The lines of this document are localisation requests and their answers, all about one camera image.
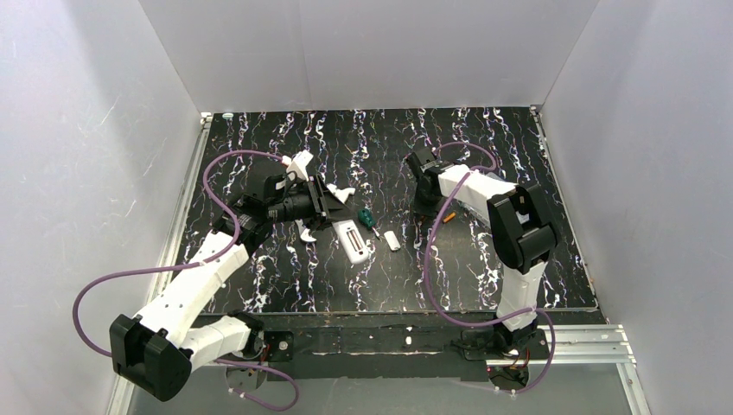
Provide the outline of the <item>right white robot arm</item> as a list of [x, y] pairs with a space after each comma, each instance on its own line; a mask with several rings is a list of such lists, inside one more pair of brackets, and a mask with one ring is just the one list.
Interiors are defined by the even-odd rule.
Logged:
[[446, 314], [433, 295], [430, 254], [449, 205], [458, 201], [488, 224], [503, 266], [500, 301], [490, 326], [506, 344], [527, 338], [537, 327], [540, 279], [559, 241], [541, 188], [504, 181], [484, 166], [441, 160], [429, 148], [413, 151], [405, 162], [417, 180], [416, 212], [433, 220], [423, 264], [426, 298], [441, 316]]

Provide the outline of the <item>white remote control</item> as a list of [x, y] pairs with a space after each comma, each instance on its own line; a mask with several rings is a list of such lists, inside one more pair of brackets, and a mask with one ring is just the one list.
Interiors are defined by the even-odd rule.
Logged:
[[332, 228], [352, 265], [359, 265], [367, 261], [369, 251], [353, 220], [333, 222]]

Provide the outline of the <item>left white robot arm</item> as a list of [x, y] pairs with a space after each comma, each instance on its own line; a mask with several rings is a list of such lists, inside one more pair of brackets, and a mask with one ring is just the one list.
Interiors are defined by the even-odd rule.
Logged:
[[367, 250], [347, 198], [354, 188], [337, 188], [318, 176], [275, 174], [237, 195], [199, 251], [180, 273], [136, 315], [118, 316], [110, 333], [113, 370], [165, 402], [174, 398], [196, 369], [234, 352], [258, 352], [263, 324], [233, 312], [196, 328], [194, 321], [214, 294], [271, 236], [277, 223], [301, 221], [304, 228], [332, 227], [355, 265]]

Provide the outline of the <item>white remote battery cover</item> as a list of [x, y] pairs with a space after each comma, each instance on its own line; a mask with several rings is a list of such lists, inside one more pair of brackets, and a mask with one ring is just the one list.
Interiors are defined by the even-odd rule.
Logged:
[[392, 252], [397, 252], [401, 249], [400, 242], [394, 231], [387, 231], [384, 233], [385, 241]]

